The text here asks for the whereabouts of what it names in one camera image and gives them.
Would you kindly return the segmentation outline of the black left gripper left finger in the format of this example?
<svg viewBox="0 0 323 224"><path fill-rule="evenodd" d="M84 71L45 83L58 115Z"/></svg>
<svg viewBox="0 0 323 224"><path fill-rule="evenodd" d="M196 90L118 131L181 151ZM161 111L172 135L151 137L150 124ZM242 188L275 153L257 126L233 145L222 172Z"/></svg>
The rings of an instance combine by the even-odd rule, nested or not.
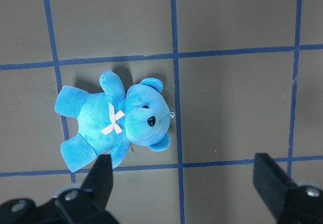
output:
<svg viewBox="0 0 323 224"><path fill-rule="evenodd" d="M118 223L105 208L113 188L110 155L100 155L78 188L61 192L55 206L63 223Z"/></svg>

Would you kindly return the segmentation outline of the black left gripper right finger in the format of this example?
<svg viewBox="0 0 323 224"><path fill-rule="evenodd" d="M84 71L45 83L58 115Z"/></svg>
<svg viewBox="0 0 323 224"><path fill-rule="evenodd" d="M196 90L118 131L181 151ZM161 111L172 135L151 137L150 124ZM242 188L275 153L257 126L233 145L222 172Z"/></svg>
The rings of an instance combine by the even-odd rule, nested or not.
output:
<svg viewBox="0 0 323 224"><path fill-rule="evenodd" d="M267 153L254 155L253 185L276 223L322 223L322 188L294 181Z"/></svg>

